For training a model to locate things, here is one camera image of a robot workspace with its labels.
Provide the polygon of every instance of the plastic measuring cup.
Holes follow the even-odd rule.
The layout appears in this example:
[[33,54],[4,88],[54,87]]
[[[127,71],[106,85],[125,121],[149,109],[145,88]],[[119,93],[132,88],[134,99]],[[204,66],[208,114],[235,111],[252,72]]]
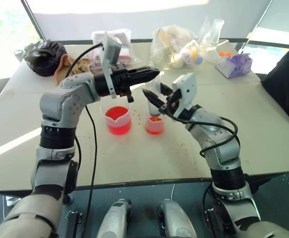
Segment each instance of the plastic measuring cup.
[[100,111],[105,116],[107,127],[112,134],[123,135],[131,129],[130,104],[125,97],[101,98]]
[[164,120],[161,116],[149,116],[145,122],[145,129],[149,134],[159,135],[164,131]]

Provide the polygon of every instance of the white bracket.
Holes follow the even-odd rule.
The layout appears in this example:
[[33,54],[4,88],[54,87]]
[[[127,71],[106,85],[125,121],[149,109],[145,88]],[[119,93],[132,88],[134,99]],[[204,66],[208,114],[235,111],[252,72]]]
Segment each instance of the white bracket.
[[100,61],[103,68],[103,74],[112,98],[116,98],[116,92],[111,74],[113,73],[109,68],[110,64],[116,64],[120,54],[122,44],[118,43],[113,37],[107,33],[104,34],[103,46],[100,53]]
[[179,106],[174,113],[178,117],[184,109],[192,108],[192,101],[197,94],[197,80],[194,73],[183,74],[172,83],[173,92],[180,90],[182,97],[179,99]]

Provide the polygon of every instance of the white table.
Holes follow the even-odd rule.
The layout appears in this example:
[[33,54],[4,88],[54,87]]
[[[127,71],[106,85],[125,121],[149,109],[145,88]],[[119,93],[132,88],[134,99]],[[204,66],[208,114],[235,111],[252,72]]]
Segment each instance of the white table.
[[[88,47],[66,48],[76,57]],[[134,49],[141,59],[137,66],[148,64],[150,44],[137,43]],[[219,51],[235,52],[230,43],[220,46]],[[165,71],[162,81],[170,85],[186,72]],[[238,125],[243,171],[250,175],[289,172],[289,117],[263,89],[259,78],[251,72],[228,80],[206,62],[195,72],[198,94],[194,102]],[[37,76],[22,62],[0,95],[0,147],[7,143],[11,146],[10,141],[37,132],[41,122],[40,97],[54,87],[53,78]],[[108,132],[99,103],[88,106],[96,123],[99,146],[95,185],[209,178],[206,161],[198,154],[200,147],[183,125],[166,118],[163,134],[149,135],[144,129],[147,101],[141,87],[132,94],[132,129],[123,136]],[[94,162],[94,137],[85,110],[77,136],[82,147],[77,186],[88,186]],[[34,136],[0,154],[0,191],[31,189],[30,176],[39,139]]]

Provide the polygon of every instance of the tissue box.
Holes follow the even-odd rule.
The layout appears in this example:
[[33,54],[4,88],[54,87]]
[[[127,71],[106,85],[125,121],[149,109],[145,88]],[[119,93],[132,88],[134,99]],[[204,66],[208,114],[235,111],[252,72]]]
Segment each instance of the tissue box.
[[249,54],[240,54],[226,58],[216,65],[216,69],[226,78],[235,78],[251,71],[252,59]]

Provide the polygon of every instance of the brown cloth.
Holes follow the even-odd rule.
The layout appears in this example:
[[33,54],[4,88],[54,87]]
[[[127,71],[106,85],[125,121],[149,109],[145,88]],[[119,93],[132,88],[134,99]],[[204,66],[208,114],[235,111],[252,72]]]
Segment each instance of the brown cloth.
[[[74,59],[70,55],[64,54],[61,56],[59,66],[54,73],[56,85],[59,85],[59,83],[65,78],[66,73],[69,70],[69,67],[73,64],[73,62]],[[74,68],[71,70],[69,75],[72,76],[74,74],[89,72],[90,63],[91,62],[88,58],[80,59],[74,66]]]

